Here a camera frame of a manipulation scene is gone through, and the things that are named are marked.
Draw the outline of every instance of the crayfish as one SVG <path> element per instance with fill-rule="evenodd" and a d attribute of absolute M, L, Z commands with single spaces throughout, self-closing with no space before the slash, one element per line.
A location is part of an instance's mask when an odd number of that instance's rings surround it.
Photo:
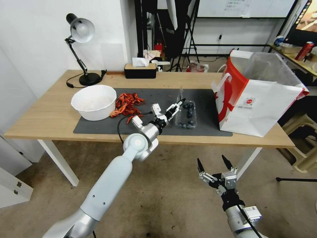
<path fill-rule="evenodd" d="M 132 114 L 139 114 L 141 113 L 137 108 L 134 107 L 134 105 L 141 105 L 141 102 L 144 102 L 145 100 L 142 98 L 139 98 L 136 93 L 122 93 L 116 100 L 116 109 L 110 113 L 110 117 L 114 118 L 118 116 L 119 114 L 123 114 L 125 116 L 132 115 Z M 130 116 L 128 118 L 127 124 L 134 116 Z"/>

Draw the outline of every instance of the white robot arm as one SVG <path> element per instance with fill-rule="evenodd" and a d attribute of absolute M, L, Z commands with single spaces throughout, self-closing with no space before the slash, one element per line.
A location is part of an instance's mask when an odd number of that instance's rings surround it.
<path fill-rule="evenodd" d="M 234 237 L 268 238 L 259 233 L 253 226 L 262 217 L 257 207 L 245 207 L 244 202 L 237 194 L 237 168 L 234 168 L 224 156 L 222 159 L 229 171 L 213 175 L 206 173 L 200 160 L 197 159 L 199 178 L 210 187 L 215 188 L 217 194 L 222 198 L 224 202 L 222 208 L 228 216 L 228 224 Z"/>
<path fill-rule="evenodd" d="M 85 201 L 73 215 L 55 223 L 43 238 L 86 238 L 95 229 L 104 213 L 112 204 L 118 192 L 132 171 L 132 161 L 145 160 L 158 146 L 157 136 L 179 111 L 185 99 L 172 104 L 165 114 L 158 104 L 151 107 L 155 120 L 143 126 L 142 120 L 135 116 L 132 123 L 139 133 L 129 135 L 123 144 L 124 153 L 114 158 L 98 181 L 88 193 Z"/>

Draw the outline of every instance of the wooden table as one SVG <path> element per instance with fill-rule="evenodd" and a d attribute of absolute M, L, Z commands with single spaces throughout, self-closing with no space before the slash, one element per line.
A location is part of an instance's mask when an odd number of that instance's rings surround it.
<path fill-rule="evenodd" d="M 69 88 L 65 82 L 79 74 L 80 70 L 68 70 L 27 112 L 5 133 L 7 138 L 37 139 L 72 185 L 78 178 L 69 167 L 52 140 L 120 142 L 118 135 L 74 134 L 73 130 L 80 118 L 70 101 L 79 91 Z M 100 84 L 113 88 L 174 88 L 210 89 L 211 82 L 220 81 L 221 73 L 180 73 L 158 72 L 156 79 L 126 79 L 124 75 L 105 75 Z M 75 86 L 78 77 L 70 81 Z M 248 151 L 238 164 L 238 178 L 243 174 L 262 147 L 292 148 L 293 142 L 282 128 L 276 124 L 265 137 L 233 134 L 231 137 L 211 136 L 164 136 L 158 137 L 159 143 L 190 145 L 223 145 L 256 147 Z"/>
<path fill-rule="evenodd" d="M 270 47 L 275 52 L 277 52 L 282 57 L 284 57 L 286 59 L 286 62 L 290 62 L 292 65 L 294 65 L 295 67 L 299 68 L 304 73 L 309 73 L 313 77 L 317 77 L 317 72 L 315 72 L 310 66 L 308 66 L 307 63 L 305 63 L 303 61 L 298 61 L 298 60 L 295 59 L 297 54 L 286 54 L 286 53 L 282 52 L 279 48 L 277 48 L 274 44 L 270 44 Z"/>

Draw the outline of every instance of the gray desk mat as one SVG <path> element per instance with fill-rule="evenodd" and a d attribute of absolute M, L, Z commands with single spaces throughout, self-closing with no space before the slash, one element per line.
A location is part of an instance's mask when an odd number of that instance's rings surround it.
<path fill-rule="evenodd" d="M 121 93 L 136 92 L 140 98 L 145 99 L 145 105 L 136 106 L 141 112 L 151 110 L 151 105 L 159 103 L 162 111 L 165 111 L 172 103 L 176 102 L 179 89 L 123 89 L 115 88 L 117 96 Z M 232 136 L 231 132 L 219 130 L 218 114 L 214 98 L 214 92 L 211 89 L 184 89 L 183 97 L 186 100 L 195 102 L 197 114 L 197 127 L 194 129 L 183 129 L 175 125 L 173 118 L 169 125 L 163 129 L 162 135 L 173 136 Z M 115 118 L 106 118 L 100 121 L 88 121 L 81 117 L 74 129 L 76 134 L 117 134 L 117 124 L 122 118 L 119 115 Z M 154 119 L 152 114 L 145 115 L 142 118 L 146 125 Z M 130 122 L 126 124 L 124 119 L 120 123 L 120 133 L 129 135 L 136 133 L 137 129 Z"/>

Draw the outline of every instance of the gray carpet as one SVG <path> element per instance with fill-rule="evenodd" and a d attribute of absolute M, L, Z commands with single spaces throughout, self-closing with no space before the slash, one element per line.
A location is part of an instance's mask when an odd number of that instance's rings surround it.
<path fill-rule="evenodd" d="M 48 155 L 18 177 L 34 187 L 29 202 L 0 209 L 0 237 L 42 237 L 57 220 L 76 211 L 110 161 L 119 143 L 55 142 L 80 179 L 72 187 Z M 221 198 L 198 179 L 196 158 L 210 173 L 225 171 L 221 154 L 233 164 L 245 148 L 159 145 L 133 171 L 96 228 L 98 238 L 233 237 Z M 240 198 L 263 215 L 258 230 L 268 237 L 316 237 L 316 183 L 281 182 L 301 174 L 275 149 L 264 149 L 238 182 Z"/>

